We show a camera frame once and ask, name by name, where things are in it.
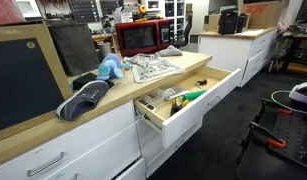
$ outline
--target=microwave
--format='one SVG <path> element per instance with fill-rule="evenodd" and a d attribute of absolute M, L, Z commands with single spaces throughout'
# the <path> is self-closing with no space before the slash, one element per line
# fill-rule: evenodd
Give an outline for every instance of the microwave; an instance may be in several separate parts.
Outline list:
<path fill-rule="evenodd" d="M 170 45 L 170 20 L 158 19 L 115 25 L 120 53 L 154 53 Z"/>
<path fill-rule="evenodd" d="M 39 7 L 35 0 L 16 0 L 16 4 L 19 7 L 24 18 L 40 18 L 42 17 Z"/>

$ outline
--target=blue stuffed animal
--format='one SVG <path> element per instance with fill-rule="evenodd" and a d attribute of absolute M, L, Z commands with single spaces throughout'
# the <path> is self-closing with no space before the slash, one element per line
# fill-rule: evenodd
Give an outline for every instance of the blue stuffed animal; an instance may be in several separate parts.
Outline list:
<path fill-rule="evenodd" d="M 115 54 L 109 53 L 98 67 L 99 76 L 97 80 L 108 80 L 110 78 L 123 78 L 124 73 L 121 68 L 125 70 L 130 69 L 129 63 L 121 63 L 121 58 Z"/>

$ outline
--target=black carpet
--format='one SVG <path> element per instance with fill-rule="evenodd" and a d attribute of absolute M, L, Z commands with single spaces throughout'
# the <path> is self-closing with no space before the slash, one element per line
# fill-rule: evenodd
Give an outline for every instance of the black carpet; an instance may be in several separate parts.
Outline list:
<path fill-rule="evenodd" d="M 260 72 L 243 88 L 235 88 L 204 116 L 200 128 L 149 180 L 237 179 L 238 143 L 260 108 L 262 98 L 291 90 L 303 77 Z"/>

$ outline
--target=black chair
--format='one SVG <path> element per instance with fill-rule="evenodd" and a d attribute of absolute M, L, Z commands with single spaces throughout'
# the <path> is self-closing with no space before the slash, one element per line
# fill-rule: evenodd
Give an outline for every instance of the black chair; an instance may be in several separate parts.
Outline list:
<path fill-rule="evenodd" d="M 192 28 L 192 16 L 187 16 L 187 21 L 188 23 L 185 27 L 184 33 L 175 34 L 173 37 L 172 45 L 176 48 L 186 46 L 189 43 L 189 35 Z"/>

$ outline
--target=red microwave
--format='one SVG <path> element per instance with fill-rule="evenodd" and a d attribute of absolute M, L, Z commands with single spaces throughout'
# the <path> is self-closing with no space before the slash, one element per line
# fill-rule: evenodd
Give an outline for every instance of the red microwave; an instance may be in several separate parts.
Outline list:
<path fill-rule="evenodd" d="M 115 25 L 122 56 L 154 53 L 170 45 L 170 20 L 159 19 Z"/>

